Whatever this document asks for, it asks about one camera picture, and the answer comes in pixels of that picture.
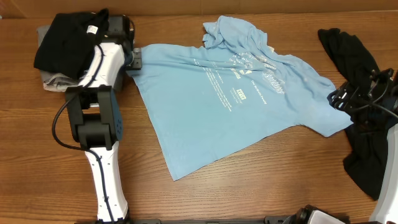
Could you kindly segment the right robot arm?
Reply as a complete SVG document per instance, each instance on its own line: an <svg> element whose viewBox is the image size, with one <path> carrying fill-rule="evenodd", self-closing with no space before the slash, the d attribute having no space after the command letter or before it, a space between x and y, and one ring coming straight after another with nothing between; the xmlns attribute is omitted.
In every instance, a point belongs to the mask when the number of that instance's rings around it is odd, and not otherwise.
<svg viewBox="0 0 398 224"><path fill-rule="evenodd" d="M393 73L391 68L378 73L373 72L369 77L371 84L363 95L359 94L358 88L346 82L328 95L328 101L334 108L350 115L365 108L377 108L384 113L384 116L397 119L397 75ZM397 124L389 124L387 127L386 166L377 205L369 218L369 223L397 223ZM276 220L276 223L282 224L349 222L348 217L333 216L311 205L306 205L294 215Z"/></svg>

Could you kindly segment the light blue t-shirt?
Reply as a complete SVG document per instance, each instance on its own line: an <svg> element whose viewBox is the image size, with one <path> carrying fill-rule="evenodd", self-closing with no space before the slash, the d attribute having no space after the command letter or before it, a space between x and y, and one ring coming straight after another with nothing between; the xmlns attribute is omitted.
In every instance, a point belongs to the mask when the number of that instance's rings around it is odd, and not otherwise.
<svg viewBox="0 0 398 224"><path fill-rule="evenodd" d="M204 23L202 47L151 44L130 76L173 180L292 126L328 137L351 124L331 80L242 19Z"/></svg>

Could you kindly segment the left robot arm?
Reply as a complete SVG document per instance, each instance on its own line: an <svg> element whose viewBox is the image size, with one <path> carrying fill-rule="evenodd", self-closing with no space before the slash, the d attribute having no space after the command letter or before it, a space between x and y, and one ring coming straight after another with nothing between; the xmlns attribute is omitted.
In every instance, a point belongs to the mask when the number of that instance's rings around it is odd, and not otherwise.
<svg viewBox="0 0 398 224"><path fill-rule="evenodd" d="M90 163L98 202L95 222L131 223L119 174L123 120L115 91L121 89L125 71L142 67L141 53L133 50L130 18L111 16L108 22L88 71L78 86L67 88L64 109L72 137Z"/></svg>

